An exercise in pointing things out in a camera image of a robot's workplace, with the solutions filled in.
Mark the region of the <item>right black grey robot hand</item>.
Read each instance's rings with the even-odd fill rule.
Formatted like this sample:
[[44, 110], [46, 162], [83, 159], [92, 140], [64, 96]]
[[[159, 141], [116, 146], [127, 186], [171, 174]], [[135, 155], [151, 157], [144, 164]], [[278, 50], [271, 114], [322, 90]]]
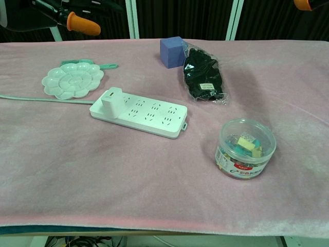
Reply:
[[293, 0], [294, 5], [301, 11], [313, 11], [328, 4], [328, 0]]

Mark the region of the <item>left black grey robot hand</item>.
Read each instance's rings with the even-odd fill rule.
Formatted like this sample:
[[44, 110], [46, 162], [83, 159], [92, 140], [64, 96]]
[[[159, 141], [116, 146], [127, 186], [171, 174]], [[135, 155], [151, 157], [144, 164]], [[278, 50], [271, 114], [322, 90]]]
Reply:
[[64, 26], [69, 31], [98, 36], [95, 17], [123, 11], [114, 1], [1, 1], [1, 26], [17, 32]]

